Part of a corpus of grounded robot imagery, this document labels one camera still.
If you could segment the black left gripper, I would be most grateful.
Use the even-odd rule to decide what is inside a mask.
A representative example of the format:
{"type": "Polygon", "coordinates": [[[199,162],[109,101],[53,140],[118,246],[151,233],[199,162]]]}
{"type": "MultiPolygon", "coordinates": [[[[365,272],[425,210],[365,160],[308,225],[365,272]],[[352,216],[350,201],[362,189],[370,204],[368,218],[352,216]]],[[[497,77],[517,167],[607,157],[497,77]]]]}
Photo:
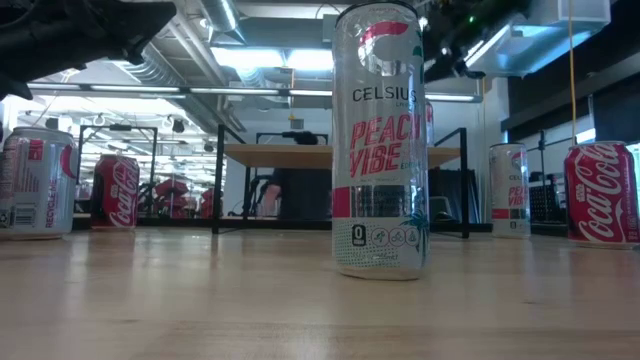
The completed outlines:
{"type": "Polygon", "coordinates": [[[153,37],[176,15],[172,2],[64,0],[64,11],[80,33],[79,48],[90,59],[108,57],[138,65],[153,37]]]}

